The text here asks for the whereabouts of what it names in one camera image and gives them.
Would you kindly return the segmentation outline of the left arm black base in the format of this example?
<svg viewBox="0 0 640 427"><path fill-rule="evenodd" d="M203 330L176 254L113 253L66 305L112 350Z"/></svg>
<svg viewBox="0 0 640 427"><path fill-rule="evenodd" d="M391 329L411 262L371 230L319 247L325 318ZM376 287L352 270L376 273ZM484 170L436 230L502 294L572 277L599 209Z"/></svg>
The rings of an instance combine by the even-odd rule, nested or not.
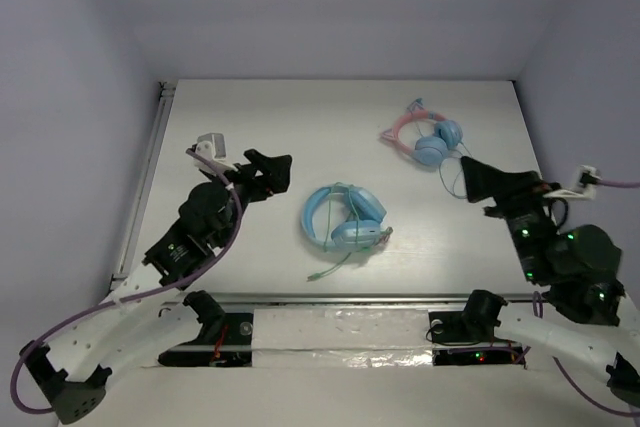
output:
<svg viewBox="0 0 640 427"><path fill-rule="evenodd" d="M218 333L175 346L158 357L164 367L251 367L254 315L227 313Z"/></svg>

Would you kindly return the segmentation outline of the light blue headphones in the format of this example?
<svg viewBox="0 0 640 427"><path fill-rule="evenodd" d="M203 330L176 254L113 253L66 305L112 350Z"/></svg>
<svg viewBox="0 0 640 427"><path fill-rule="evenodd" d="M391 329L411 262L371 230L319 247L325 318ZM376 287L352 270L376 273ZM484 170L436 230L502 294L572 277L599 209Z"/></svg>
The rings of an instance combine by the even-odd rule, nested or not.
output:
<svg viewBox="0 0 640 427"><path fill-rule="evenodd" d="M389 240L394 230L384 226L386 215L385 207L369 190L337 182L307 198L301 228L323 252L356 253Z"/></svg>

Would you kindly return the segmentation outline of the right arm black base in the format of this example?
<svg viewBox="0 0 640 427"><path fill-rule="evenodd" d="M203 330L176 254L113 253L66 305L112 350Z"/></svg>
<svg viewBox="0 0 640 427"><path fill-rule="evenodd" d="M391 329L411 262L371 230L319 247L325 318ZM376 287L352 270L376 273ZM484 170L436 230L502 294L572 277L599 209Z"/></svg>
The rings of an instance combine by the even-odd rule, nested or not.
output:
<svg viewBox="0 0 640 427"><path fill-rule="evenodd" d="M472 332L460 311L430 312L425 339L431 343L436 367L526 366L525 348L520 343Z"/></svg>

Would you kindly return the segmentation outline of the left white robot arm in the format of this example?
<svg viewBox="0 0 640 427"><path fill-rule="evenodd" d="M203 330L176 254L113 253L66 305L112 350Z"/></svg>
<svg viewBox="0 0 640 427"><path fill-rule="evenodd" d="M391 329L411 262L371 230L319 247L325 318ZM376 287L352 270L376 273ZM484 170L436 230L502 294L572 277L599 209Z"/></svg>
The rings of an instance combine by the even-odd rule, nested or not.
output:
<svg viewBox="0 0 640 427"><path fill-rule="evenodd" d="M28 343L10 381L11 398L27 369L47 399L45 413L63 425L91 413L116 376L184 342L215 342L225 312L204 290L191 286L231 249L252 202L288 190L293 159L245 151L245 164L216 164L191 147L206 181L195 186L177 220L144 254L128 277L99 304L66 319Z"/></svg>

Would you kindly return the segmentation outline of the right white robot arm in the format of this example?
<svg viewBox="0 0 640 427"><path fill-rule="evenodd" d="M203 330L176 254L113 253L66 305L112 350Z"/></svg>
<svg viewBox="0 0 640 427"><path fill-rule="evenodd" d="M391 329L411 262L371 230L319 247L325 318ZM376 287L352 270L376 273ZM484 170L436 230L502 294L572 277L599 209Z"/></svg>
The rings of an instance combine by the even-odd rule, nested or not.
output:
<svg viewBox="0 0 640 427"><path fill-rule="evenodd" d="M561 230L548 214L556 202L591 200L605 185L597 169L580 168L573 188L534 171L504 172L469 156L460 160L467 199L487 199L490 218L506 222L525 279L563 322L545 320L487 290L473 291L461 314L470 338L505 339L543 350L581 368L621 401L639 404L639 312L618 279L622 251L600 227Z"/></svg>

